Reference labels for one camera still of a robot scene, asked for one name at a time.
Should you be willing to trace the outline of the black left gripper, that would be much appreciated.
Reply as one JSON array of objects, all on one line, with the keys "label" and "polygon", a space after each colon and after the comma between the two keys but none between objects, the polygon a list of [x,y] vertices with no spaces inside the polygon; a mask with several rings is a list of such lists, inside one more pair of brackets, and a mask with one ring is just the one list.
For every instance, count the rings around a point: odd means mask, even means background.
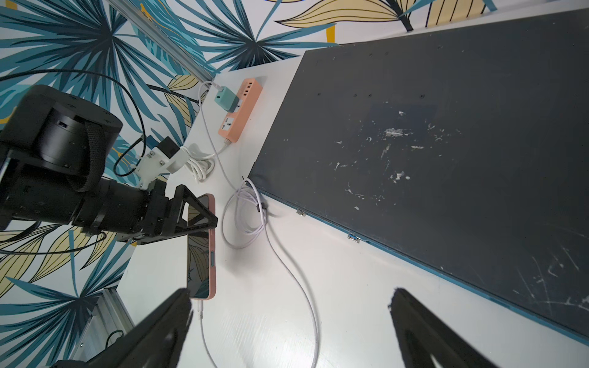
[{"label": "black left gripper", "polygon": [[141,244],[202,235],[217,227],[212,194],[196,196],[187,186],[180,185],[171,200],[166,196],[166,188],[167,184],[159,179],[147,190],[101,179],[92,190],[73,192],[73,225],[88,235],[113,232],[121,240]]}]

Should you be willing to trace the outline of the black smartphone pink case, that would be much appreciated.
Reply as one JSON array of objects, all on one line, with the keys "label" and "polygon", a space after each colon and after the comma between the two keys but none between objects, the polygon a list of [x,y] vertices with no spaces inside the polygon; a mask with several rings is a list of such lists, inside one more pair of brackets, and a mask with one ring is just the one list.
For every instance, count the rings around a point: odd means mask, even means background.
[{"label": "black smartphone pink case", "polygon": [[198,231],[187,238],[187,289],[192,299],[209,300],[216,294],[215,231]]}]

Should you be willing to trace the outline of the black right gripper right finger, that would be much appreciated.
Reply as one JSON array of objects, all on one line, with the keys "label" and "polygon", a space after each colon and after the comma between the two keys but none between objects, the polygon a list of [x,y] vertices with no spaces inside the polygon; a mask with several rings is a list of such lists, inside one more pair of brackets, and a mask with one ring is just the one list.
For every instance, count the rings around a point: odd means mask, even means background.
[{"label": "black right gripper right finger", "polygon": [[404,288],[389,305],[406,367],[494,367]]}]

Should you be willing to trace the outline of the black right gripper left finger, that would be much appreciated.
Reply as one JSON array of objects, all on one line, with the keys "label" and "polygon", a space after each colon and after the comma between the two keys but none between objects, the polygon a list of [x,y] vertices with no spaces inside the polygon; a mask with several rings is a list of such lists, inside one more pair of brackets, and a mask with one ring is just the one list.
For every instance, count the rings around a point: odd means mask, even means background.
[{"label": "black right gripper left finger", "polygon": [[55,367],[169,367],[179,363],[193,319],[189,291],[180,288],[141,323],[87,362],[59,360]]}]

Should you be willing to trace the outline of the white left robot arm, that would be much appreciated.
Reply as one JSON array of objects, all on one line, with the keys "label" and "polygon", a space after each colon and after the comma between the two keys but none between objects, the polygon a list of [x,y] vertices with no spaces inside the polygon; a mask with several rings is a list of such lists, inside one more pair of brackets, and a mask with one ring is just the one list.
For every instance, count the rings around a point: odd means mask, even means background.
[{"label": "white left robot arm", "polygon": [[181,185],[168,198],[162,181],[141,190],[104,176],[122,126],[96,104],[31,87],[1,131],[1,226],[50,222],[141,244],[216,228],[208,196]]}]

